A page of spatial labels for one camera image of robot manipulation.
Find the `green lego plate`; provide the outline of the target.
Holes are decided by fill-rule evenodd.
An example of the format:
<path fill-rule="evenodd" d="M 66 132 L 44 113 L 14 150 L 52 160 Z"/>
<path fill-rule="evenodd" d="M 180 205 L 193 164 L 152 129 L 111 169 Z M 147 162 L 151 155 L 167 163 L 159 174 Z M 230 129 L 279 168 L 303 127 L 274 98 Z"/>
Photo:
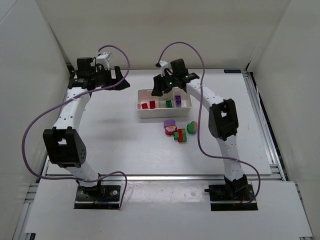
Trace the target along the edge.
<path fill-rule="evenodd" d="M 171 100 L 166 100 L 165 106 L 166 106 L 166 108 L 173 108 L 174 107 L 173 102 Z"/>

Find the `purple lego plate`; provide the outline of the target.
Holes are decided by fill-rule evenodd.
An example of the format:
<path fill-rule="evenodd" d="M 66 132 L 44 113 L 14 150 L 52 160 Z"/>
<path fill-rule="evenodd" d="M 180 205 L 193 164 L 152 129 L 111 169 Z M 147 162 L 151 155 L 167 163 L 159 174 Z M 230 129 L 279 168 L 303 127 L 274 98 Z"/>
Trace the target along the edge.
<path fill-rule="evenodd" d="M 174 96 L 174 101 L 175 101 L 175 106 L 177 108 L 180 108 L 182 106 L 182 98 L 180 95 L 175 95 Z"/>

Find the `red green watermelon lego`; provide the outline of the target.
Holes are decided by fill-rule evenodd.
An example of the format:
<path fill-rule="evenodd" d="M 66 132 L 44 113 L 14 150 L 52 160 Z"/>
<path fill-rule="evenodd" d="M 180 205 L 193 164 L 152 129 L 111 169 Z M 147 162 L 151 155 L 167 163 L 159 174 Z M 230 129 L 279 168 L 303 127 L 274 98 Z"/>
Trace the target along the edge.
<path fill-rule="evenodd" d="M 143 110 L 148 109 L 148 104 L 147 104 L 146 102 L 142 103 L 142 104 L 141 104 L 141 108 L 142 108 Z"/>

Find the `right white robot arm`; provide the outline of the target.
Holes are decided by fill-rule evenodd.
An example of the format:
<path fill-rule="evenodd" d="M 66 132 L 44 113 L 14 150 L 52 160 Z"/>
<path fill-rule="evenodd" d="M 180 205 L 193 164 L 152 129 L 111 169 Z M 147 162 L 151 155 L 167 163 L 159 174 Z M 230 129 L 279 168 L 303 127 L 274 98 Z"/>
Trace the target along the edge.
<path fill-rule="evenodd" d="M 181 58 L 170 63 L 160 60 L 156 67 L 161 73 L 153 78 L 152 96 L 161 97 L 173 88 L 180 88 L 197 99 L 201 109 L 208 111 L 208 129 L 221 151 L 225 183 L 210 187 L 207 192 L 227 201 L 243 199 L 248 180 L 242 169 L 237 147 L 239 121 L 234 100 L 221 98 L 204 86 L 204 77 L 190 73 Z"/>

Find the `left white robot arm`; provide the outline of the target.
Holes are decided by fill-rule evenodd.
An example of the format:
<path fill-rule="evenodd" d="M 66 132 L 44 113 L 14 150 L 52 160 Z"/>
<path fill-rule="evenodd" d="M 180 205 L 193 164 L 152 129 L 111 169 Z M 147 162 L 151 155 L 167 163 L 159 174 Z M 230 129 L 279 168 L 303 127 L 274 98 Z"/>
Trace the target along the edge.
<path fill-rule="evenodd" d="M 70 172 L 80 189 L 95 199 L 101 199 L 105 191 L 99 180 L 100 175 L 86 161 L 87 149 L 78 130 L 91 90 L 111 87 L 121 91 L 130 84 L 123 78 L 120 67 L 115 66 L 115 77 L 110 69 L 110 52 L 98 54 L 97 57 L 78 58 L 77 70 L 69 79 L 66 100 L 57 121 L 51 129 L 43 132 L 43 140 L 49 160 L 52 164 Z"/>

